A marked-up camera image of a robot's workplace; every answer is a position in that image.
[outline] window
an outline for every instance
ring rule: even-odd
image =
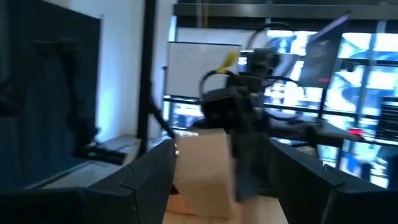
[[[398,96],[398,67],[372,68],[366,87],[363,113],[379,115],[383,96]]]
[[[375,59],[398,61],[398,34],[378,34],[374,47]]]
[[[279,46],[279,52],[305,55],[305,46],[311,35],[316,32],[298,31],[297,38],[292,39],[292,33],[284,30],[270,30],[268,35],[275,40]],[[346,33],[340,47],[341,58],[367,58],[371,34]],[[303,62],[296,63],[290,78],[298,80]],[[336,111],[355,112],[359,98],[359,87],[363,76],[364,67],[356,66],[353,72],[340,70],[332,78],[328,90],[325,109]],[[322,89],[298,88],[294,83],[276,83],[266,90],[265,103],[301,106],[306,108],[319,108]]]
[[[303,62],[296,63],[291,79],[299,79],[302,66]],[[353,72],[342,70],[334,74],[326,97],[326,110],[355,112],[363,70],[364,67],[358,65]],[[303,89],[294,83],[277,82],[266,89],[265,96],[264,102],[268,104],[319,108],[322,89]]]
[[[203,119],[203,114],[198,105],[174,103],[174,112],[172,114],[171,127],[180,129],[189,128],[195,121]]]
[[[268,35],[275,39],[274,45],[279,48],[281,53],[292,53],[305,55],[305,46],[316,32],[297,31],[296,39],[292,38],[292,33],[285,30],[270,30]],[[371,34],[364,33],[345,33],[340,47],[340,58],[367,58]]]

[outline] cardboard box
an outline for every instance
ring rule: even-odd
[[[211,218],[167,211],[163,224],[288,224],[276,198],[257,196],[246,202],[234,218]]]
[[[233,158],[222,129],[201,130],[176,140],[179,155],[164,224],[285,224],[279,201],[257,196],[235,201]]]
[[[186,204],[204,217],[234,217],[233,165],[229,136],[216,129],[177,139],[174,185]]]

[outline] screen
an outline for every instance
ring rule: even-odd
[[[341,16],[312,36],[307,44],[299,82],[304,87],[329,87],[335,71],[341,38],[348,25],[349,13]]]

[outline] cable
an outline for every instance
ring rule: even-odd
[[[262,79],[265,79],[265,80],[282,80],[282,81],[287,81],[287,82],[293,82],[293,83],[295,83],[298,87],[303,88],[303,87],[300,85],[300,83],[299,83],[298,81],[295,81],[295,80],[293,80],[293,79],[291,79],[291,78],[287,78],[287,77],[273,77],[273,76],[268,75],[268,76],[263,77]],[[265,114],[268,115],[270,118],[276,119],[276,120],[278,120],[278,121],[293,121],[293,120],[297,120],[299,117],[301,117],[300,114],[296,114],[296,115],[293,116],[293,117],[283,118],[283,117],[276,116],[276,115],[274,115],[274,114],[268,112],[267,110],[264,110],[264,112],[265,112]]]
[[[294,37],[296,36],[294,30],[287,23],[285,23],[285,22],[269,22],[269,23],[266,23],[266,24],[262,25],[261,27],[259,27],[258,29],[256,29],[254,31],[254,33],[252,34],[252,36],[250,36],[250,38],[249,38],[249,40],[248,40],[248,42],[246,44],[246,50],[250,50],[252,48],[252,44],[254,42],[254,39],[257,37],[257,35],[259,33],[261,33],[262,31],[264,31],[267,28],[274,28],[274,27],[281,27],[281,28],[283,28],[285,30],[292,31],[293,32],[293,36]]]
[[[221,73],[219,70],[212,70],[210,72],[208,72],[206,75],[204,75],[200,81],[199,84],[199,95],[201,97],[204,96],[204,92],[203,92],[203,86],[205,84],[205,81],[210,78],[213,75],[227,75],[230,77],[233,77],[235,79],[235,81],[237,81],[238,85],[242,85],[245,86],[245,84],[243,84],[242,80],[239,78],[239,76],[229,70],[223,70],[223,73]]]
[[[203,78],[201,79],[201,82],[200,82],[200,84],[199,84],[199,95],[200,95],[201,97],[204,96],[203,86],[204,86],[204,84],[205,84],[205,81],[206,81],[208,78],[210,78],[211,76],[213,76],[213,75],[228,75],[228,76],[230,76],[230,77],[233,77],[233,79],[235,79],[235,81],[236,81],[236,83],[237,83],[238,85],[247,87],[247,86],[243,83],[243,81],[240,79],[240,77],[239,77],[238,75],[236,75],[235,73],[233,73],[233,72],[231,72],[231,71],[229,71],[229,70],[225,70],[224,73],[220,73],[220,72],[218,72],[217,70],[212,70],[212,71],[208,72],[206,75],[204,75]],[[300,85],[300,83],[299,83],[298,81],[295,81],[295,80],[293,80],[293,79],[291,79],[291,78],[287,78],[287,77],[265,76],[265,77],[262,77],[262,78],[259,78],[259,77],[253,77],[253,78],[258,78],[259,80],[283,80],[283,81],[287,81],[287,82],[296,83],[297,86],[301,87],[301,85]],[[276,116],[276,115],[274,115],[274,114],[272,114],[272,113],[270,113],[270,112],[268,112],[268,111],[266,111],[266,110],[264,110],[264,112],[265,112],[265,114],[268,115],[270,118],[276,119],[276,120],[278,120],[278,121],[291,121],[291,120],[296,120],[296,119],[298,119],[298,118],[301,116],[301,115],[299,115],[299,114],[296,114],[296,115],[293,116],[293,117],[283,118],[283,117]]]

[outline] black pole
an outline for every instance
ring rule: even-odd
[[[141,77],[139,90],[139,112],[137,138],[141,139],[138,157],[144,155],[148,148],[148,119],[150,99],[152,98],[152,61],[155,39],[156,3],[157,0],[145,0],[144,24],[142,34]]]
[[[322,90],[322,97],[321,97],[321,102],[319,106],[319,111],[318,111],[318,119],[321,120],[323,116],[323,112],[325,110],[325,103],[326,103],[326,94],[328,92],[327,88],[324,88]]]

